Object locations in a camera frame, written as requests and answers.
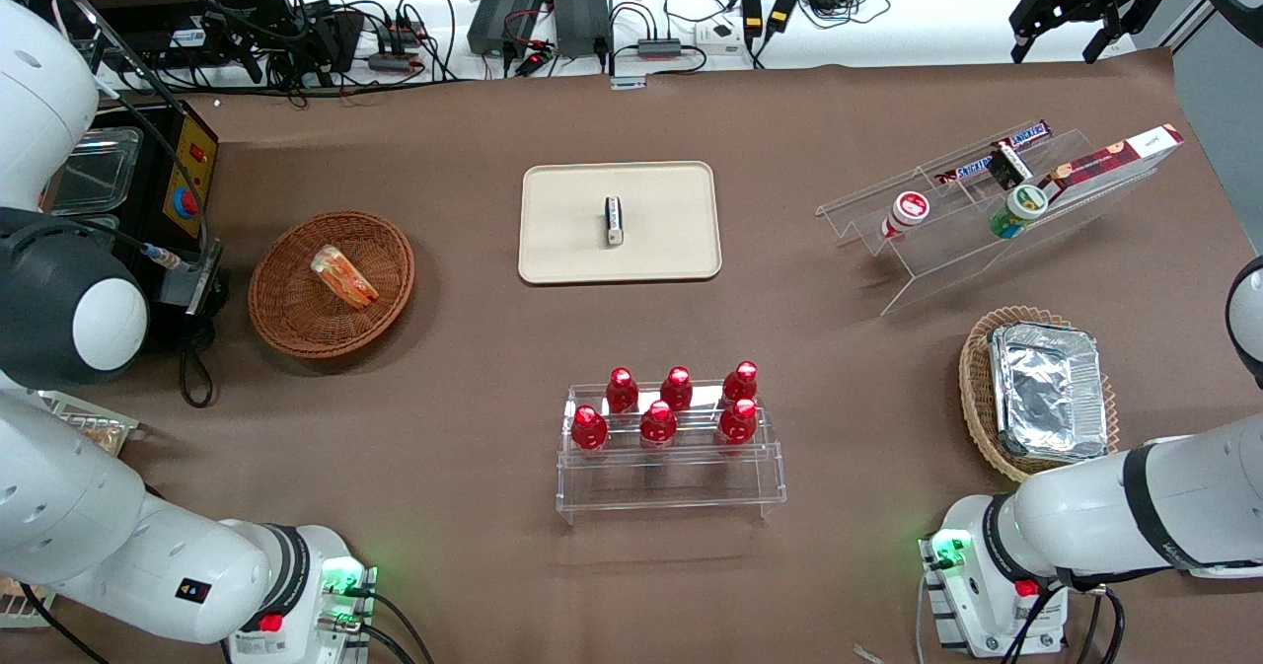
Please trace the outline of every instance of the acrylic shelf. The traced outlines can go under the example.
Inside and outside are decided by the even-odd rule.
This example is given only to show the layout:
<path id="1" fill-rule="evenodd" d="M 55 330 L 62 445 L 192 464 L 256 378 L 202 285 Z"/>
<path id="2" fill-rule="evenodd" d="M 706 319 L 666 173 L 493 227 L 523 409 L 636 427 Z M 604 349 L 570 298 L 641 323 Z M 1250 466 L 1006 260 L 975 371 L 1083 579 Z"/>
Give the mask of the acrylic shelf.
<path id="1" fill-rule="evenodd" d="M 722 381 L 693 381 L 692 406 L 676 413 L 674 442 L 645 448 L 640 415 L 657 399 L 655 390 L 642 389 L 635 412 L 610 415 L 605 385 L 570 386 L 557 449 L 557 513 L 567 523 L 573 525 L 581 513 L 688 506 L 759 506 L 767 518 L 786 501 L 781 443 L 762 399 L 755 399 L 754 438 L 716 444 Z M 587 452 L 570 438 L 581 404 L 591 404 L 609 422 L 604 449 Z"/>
<path id="2" fill-rule="evenodd" d="M 1090 223 L 1123 201 L 1133 183 L 1148 178 L 1156 170 L 1142 168 L 1124 178 L 1110 178 L 1109 183 L 1076 184 L 1042 218 L 1028 225 L 1013 240 L 1000 240 L 991 234 L 989 220 L 1004 206 L 1007 192 L 991 174 L 983 170 L 965 183 L 957 179 L 942 183 L 937 178 L 989 155 L 991 143 L 997 139 L 1009 138 L 1033 125 L 1034 121 L 1019 124 L 816 210 L 816 216 L 822 216 L 834 226 L 839 245 L 861 241 L 870 255 L 888 254 L 897 258 L 897 263 L 890 264 L 895 269 L 889 271 L 898 274 L 893 279 L 899 289 L 882 309 L 883 317 Z M 1022 155 L 1033 178 L 1043 178 L 1057 165 L 1089 155 L 1098 148 L 1075 129 L 1019 146 L 1018 155 Z M 899 193 L 909 191 L 928 197 L 930 218 L 893 241 L 882 237 L 882 220 L 890 213 L 890 206 Z"/>

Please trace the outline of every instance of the aluminum foil container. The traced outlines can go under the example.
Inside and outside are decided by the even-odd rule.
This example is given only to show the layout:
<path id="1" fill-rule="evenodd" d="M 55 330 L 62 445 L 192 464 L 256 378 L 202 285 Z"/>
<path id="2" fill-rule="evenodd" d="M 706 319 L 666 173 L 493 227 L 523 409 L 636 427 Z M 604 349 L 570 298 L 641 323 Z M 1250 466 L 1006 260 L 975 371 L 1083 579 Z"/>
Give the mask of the aluminum foil container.
<path id="1" fill-rule="evenodd" d="M 991 332 L 1000 444 L 1013 456 L 1082 462 L 1108 452 L 1096 340 L 1045 323 Z"/>

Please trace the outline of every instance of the woven basket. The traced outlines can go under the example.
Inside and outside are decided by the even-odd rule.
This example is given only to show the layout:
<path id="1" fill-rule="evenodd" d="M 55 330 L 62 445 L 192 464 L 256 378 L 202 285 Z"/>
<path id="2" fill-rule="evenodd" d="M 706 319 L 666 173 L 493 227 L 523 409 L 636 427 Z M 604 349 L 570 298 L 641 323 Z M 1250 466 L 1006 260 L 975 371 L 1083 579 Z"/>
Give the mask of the woven basket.
<path id="1" fill-rule="evenodd" d="M 965 340 L 965 348 L 960 352 L 960 401 L 965 408 L 965 424 L 969 425 L 969 436 L 981 449 L 983 457 L 991 462 L 993 467 L 1015 482 L 1023 482 L 1029 475 L 1052 470 L 1052 467 L 1065 467 L 1061 462 L 1050 462 L 1047 458 L 1014 457 L 1000 444 L 999 430 L 995 425 L 995 390 L 991 377 L 991 332 L 1005 323 L 1037 322 L 1055 327 L 1072 327 L 1065 318 L 1034 309 L 1029 305 L 1005 305 L 985 314 L 974 326 Z M 1101 375 L 1101 395 L 1105 399 L 1105 422 L 1108 427 L 1109 452 L 1118 452 L 1118 412 L 1114 409 L 1114 389 L 1109 385 L 1109 377 Z"/>
<path id="2" fill-rule="evenodd" d="M 333 245 L 378 290 L 354 309 L 311 269 Z M 298 359 L 335 359 L 364 348 L 399 317 L 412 295 L 417 265 L 395 223 L 359 211 L 316 215 L 272 245 L 250 278 L 250 321 L 268 346 Z"/>

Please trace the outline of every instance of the table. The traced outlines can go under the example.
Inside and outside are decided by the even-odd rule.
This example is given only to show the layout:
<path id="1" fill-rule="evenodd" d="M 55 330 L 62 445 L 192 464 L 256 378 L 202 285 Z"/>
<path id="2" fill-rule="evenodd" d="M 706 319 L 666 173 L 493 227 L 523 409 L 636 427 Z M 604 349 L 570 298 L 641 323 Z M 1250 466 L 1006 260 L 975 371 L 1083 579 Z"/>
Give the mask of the table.
<path id="1" fill-rule="evenodd" d="M 378 0 L 393 14 L 398 0 Z M 441 40 L 443 52 L 447 49 L 448 11 L 443 0 L 408 0 L 424 16 L 429 30 Z M 465 34 L 469 23 L 474 18 L 477 3 L 469 0 L 452 0 L 456 8 L 457 33 L 456 48 L 452 53 L 450 69 L 466 80 L 482 80 L 486 72 L 481 58 L 470 53 Z M 773 0 L 763 0 L 763 13 L 770 11 Z M 841 66 L 868 67 L 868 66 L 965 66 L 966 63 L 1012 63 L 1009 52 L 1013 48 L 1013 30 L 1009 29 L 1009 13 L 1018 0 L 890 0 L 892 6 L 884 16 L 878 18 L 870 25 L 844 25 L 840 29 L 817 30 L 807 20 L 803 13 L 796 11 L 791 18 L 789 29 L 786 34 L 778 35 L 775 43 L 768 48 L 767 57 L 762 61 L 768 67 L 816 67 L 825 63 L 841 63 Z M 666 34 L 666 16 L 662 13 L 662 0 L 644 0 L 645 6 L 654 10 L 659 30 Z M 379 16 L 381 13 L 374 6 L 362 6 Z M 715 10 L 710 0 L 671 0 L 671 9 L 682 16 L 706 16 Z M 733 13 L 736 20 L 739 14 Z M 1087 40 L 1096 34 L 1100 25 L 1062 25 L 1061 29 L 1051 30 L 1032 48 L 1028 61 L 1082 61 L 1082 49 Z M 549 38 L 554 27 L 551 20 L 542 20 L 536 32 L 537 38 Z M 690 44 L 693 38 L 693 25 L 690 23 L 673 23 L 674 34 L 682 43 Z M 644 35 L 643 23 L 637 16 L 618 18 L 616 43 L 635 43 L 638 35 Z M 1130 38 L 1123 38 L 1118 44 L 1105 52 L 1105 57 L 1114 57 L 1124 52 L 1135 49 Z M 364 35 L 357 57 L 366 57 L 376 52 L 376 43 L 373 35 Z M 693 66 L 692 61 L 674 63 L 677 67 Z M 740 57 L 715 57 L 709 61 L 705 69 L 749 69 L 750 62 L 746 54 Z M 634 54 L 624 53 L 619 57 L 620 74 L 644 74 L 647 71 L 667 69 L 669 63 L 644 63 L 637 61 Z M 600 71 L 595 57 L 581 57 L 573 62 L 560 63 L 554 74 L 596 74 Z M 187 77 L 187 72 L 177 72 L 181 78 Z M 368 69 L 368 63 L 357 61 L 349 72 L 352 80 L 366 83 L 370 80 L 386 81 L 398 80 L 399 76 L 374 74 Z M 499 78 L 501 67 L 499 61 L 491 61 L 491 74 Z M 546 72 L 537 72 L 544 76 Z M 207 69 L 210 83 L 239 85 L 248 83 L 249 78 L 244 69 L 237 66 L 226 69 Z"/>
<path id="2" fill-rule="evenodd" d="M 1014 120 L 1043 116 L 1100 143 L 1162 121 L 1187 130 L 1166 52 L 1091 67 L 721 72 L 637 92 L 597 78 L 443 85 L 307 111 L 283 98 L 195 104 L 225 139 L 210 220 L 236 273 L 206 357 L 218 403 L 186 408 L 169 355 L 82 398 L 148 425 L 124 458 L 173 502 L 338 530 L 381 567 L 383 593 L 441 664 L 836 664 L 856 644 L 911 661 L 916 538 L 956 499 L 1013 489 L 970 443 L 956 386 L 964 337 L 997 305 L 1051 309 L 1098 337 L 1124 448 L 1258 410 L 1223 324 L 1228 285 L 1253 254 L 1192 134 L 1130 205 L 1043 260 L 1000 265 L 888 318 L 877 318 L 888 299 L 877 265 L 836 249 L 812 216 Z M 515 115 L 505 127 L 499 111 L 525 107 L 582 112 L 537 125 Z M 754 139 L 734 133 L 748 120 Z M 519 280 L 524 170 L 677 159 L 715 172 L 717 278 Z M 344 208 L 405 228 L 416 297 L 359 361 L 298 364 L 253 333 L 246 278 L 284 228 Z M 762 367 L 786 505 L 767 523 L 735 510 L 566 526 L 553 490 L 568 384 L 615 364 L 722 376 L 740 359 Z M 1119 592 L 1128 661 L 1248 661 L 1263 646 L 1255 583 L 1159 574 Z M 1087 610 L 1072 605 L 1075 644 Z M 64 600 L 57 611 L 112 661 L 218 660 L 215 648 L 157 640 Z M 933 661 L 964 661 L 928 649 Z M 35 660 L 80 656 L 53 634 L 0 637 L 0 661 Z"/>

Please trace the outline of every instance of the red bottle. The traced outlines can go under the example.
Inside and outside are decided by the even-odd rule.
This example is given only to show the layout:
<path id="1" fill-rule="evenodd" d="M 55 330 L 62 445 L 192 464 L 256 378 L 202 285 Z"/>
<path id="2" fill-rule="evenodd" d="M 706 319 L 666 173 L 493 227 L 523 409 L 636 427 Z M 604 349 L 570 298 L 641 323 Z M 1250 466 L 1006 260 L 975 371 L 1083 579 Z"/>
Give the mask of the red bottle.
<path id="1" fill-rule="evenodd" d="M 745 444 L 750 442 L 758 429 L 758 408 L 748 398 L 730 404 L 719 418 L 719 433 L 722 444 Z"/>
<path id="2" fill-rule="evenodd" d="M 736 364 L 735 371 L 724 377 L 724 400 L 735 403 L 738 400 L 753 400 L 759 385 L 755 377 L 759 375 L 758 366 L 751 361 Z"/>
<path id="3" fill-rule="evenodd" d="M 609 403 L 610 413 L 626 413 L 628 409 L 637 408 L 640 389 L 635 385 L 632 371 L 623 367 L 610 371 L 609 385 L 605 385 L 605 403 Z"/>
<path id="4" fill-rule="evenodd" d="M 676 413 L 663 400 L 654 400 L 640 418 L 640 447 L 667 447 L 676 438 Z"/>
<path id="5" fill-rule="evenodd" d="M 693 381 L 690 380 L 688 369 L 676 366 L 667 374 L 667 380 L 662 381 L 662 390 L 658 398 L 667 403 L 667 406 L 681 412 L 693 404 Z"/>
<path id="6" fill-rule="evenodd" d="M 610 436 L 610 425 L 591 404 L 575 409 L 575 422 L 570 427 L 570 439 L 581 449 L 600 449 Z"/>

